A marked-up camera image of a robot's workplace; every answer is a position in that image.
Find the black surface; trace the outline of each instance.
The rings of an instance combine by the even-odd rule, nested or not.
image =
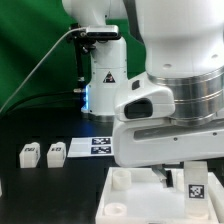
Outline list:
[[[140,87],[140,80],[136,80],[132,83],[132,90],[136,90]]]
[[[125,106],[124,114],[128,119],[151,117],[153,114],[152,102],[146,98],[131,102]]]
[[[111,136],[112,124],[82,120],[75,109],[20,110],[0,120],[0,223],[94,223],[113,157],[69,159],[63,168],[47,168],[52,143],[72,137]],[[41,145],[38,168],[20,169],[18,155],[27,143]],[[224,183],[224,160],[209,160],[210,171]]]

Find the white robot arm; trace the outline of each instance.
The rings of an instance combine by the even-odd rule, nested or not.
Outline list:
[[[125,167],[224,156],[223,0],[135,0],[146,72],[115,97]]]
[[[63,0],[66,12],[79,25],[88,27],[92,35],[107,32],[106,19],[127,18],[120,0]],[[113,98],[120,83],[127,81],[127,56],[124,38],[97,41],[91,51],[91,81],[86,86],[86,104],[82,108],[85,118],[112,122]]]

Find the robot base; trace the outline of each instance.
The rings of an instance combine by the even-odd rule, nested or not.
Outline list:
[[[96,122],[103,122],[103,123],[112,123],[114,122],[114,116],[113,115],[95,115],[88,113],[87,110],[83,109],[81,110],[82,118],[86,120],[96,121]]]
[[[126,171],[131,181],[125,179]],[[208,174],[208,218],[192,219],[185,215],[183,170],[171,171],[174,187],[163,188],[150,168],[110,168],[96,224],[224,223],[224,189],[213,173]],[[123,172],[120,189],[115,172]]]

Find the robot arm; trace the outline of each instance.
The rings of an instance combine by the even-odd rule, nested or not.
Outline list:
[[[116,162],[223,157],[224,2],[135,0],[135,6],[146,72],[118,88]]]

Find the green backdrop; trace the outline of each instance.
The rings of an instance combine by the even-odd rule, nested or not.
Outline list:
[[[74,19],[61,0],[0,0],[0,105],[19,86]],[[126,20],[117,24],[128,47],[128,77],[144,71],[145,50],[128,34]],[[90,75],[89,57],[83,56],[85,76]],[[24,97],[76,87],[75,53],[63,41],[19,92],[12,104]]]

